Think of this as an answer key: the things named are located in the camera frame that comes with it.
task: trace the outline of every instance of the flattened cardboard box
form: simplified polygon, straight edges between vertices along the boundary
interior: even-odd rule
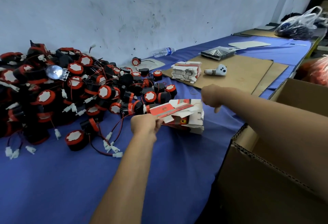
[[[287,79],[270,100],[328,116],[328,88]],[[328,205],[245,124],[216,182],[229,223],[327,223]]]

